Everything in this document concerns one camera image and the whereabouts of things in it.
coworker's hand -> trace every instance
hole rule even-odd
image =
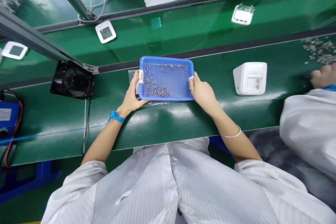
[[[194,73],[194,81],[189,80],[189,86],[195,101],[211,117],[214,117],[218,112],[222,111],[212,87],[207,82],[201,81],[196,72]]]
[[[135,97],[135,86],[139,80],[139,74],[138,71],[135,71],[133,79],[131,80],[131,83],[129,84],[129,88],[126,92],[124,101],[122,105],[117,109],[117,113],[123,117],[126,118],[129,113],[131,113],[134,110],[137,110],[142,105],[147,103],[147,100],[137,100]]]
[[[336,85],[336,63],[325,65],[320,70],[315,70],[310,73],[313,87],[324,88],[329,85]]]

square screen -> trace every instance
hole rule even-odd
[[[100,30],[100,34],[103,37],[103,40],[112,36],[112,32],[111,32],[111,29],[109,27],[106,27],[103,30]]]
[[[13,45],[12,49],[10,50],[9,54],[20,56],[23,51],[22,47],[18,47],[16,45]]]

person's right hand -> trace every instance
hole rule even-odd
[[[207,82],[201,81],[196,72],[194,73],[194,81],[189,79],[189,86],[195,101],[211,117],[214,117],[219,111],[222,111],[212,87]]]
[[[320,70],[315,70],[310,73],[313,87],[324,88],[329,85],[336,85],[336,63],[325,65]]]

white device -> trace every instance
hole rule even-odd
[[[252,22],[254,13],[254,6],[246,6],[239,4],[235,7],[233,11],[233,15],[231,21],[233,23],[241,24],[241,25],[249,25]]]
[[[246,62],[233,70],[234,85],[240,96],[261,95],[266,91],[267,64]]]
[[[2,56],[22,60],[28,51],[28,47],[18,42],[8,41],[2,50]]]
[[[117,37],[116,32],[109,20],[96,26],[98,38],[102,44],[110,42]]]

blue cable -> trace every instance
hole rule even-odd
[[[106,124],[107,123],[102,124],[102,125],[98,125],[98,126],[92,126],[92,127],[89,127],[89,129],[105,126]],[[22,137],[13,138],[13,139],[7,138],[7,139],[4,139],[4,140],[0,140],[0,144],[2,145],[2,144],[7,144],[7,143],[10,143],[10,142],[19,141],[19,140],[31,139],[31,138],[35,138],[35,137],[44,137],[44,136],[48,136],[48,135],[57,135],[57,134],[63,134],[63,133],[68,133],[68,132],[80,131],[80,130],[85,130],[85,128],[79,128],[79,129],[73,129],[73,130],[70,129],[70,130],[66,130],[66,131],[58,131],[58,132],[51,132],[51,133],[45,133],[45,134],[29,135],[29,136],[24,136],[24,137],[22,136]]]

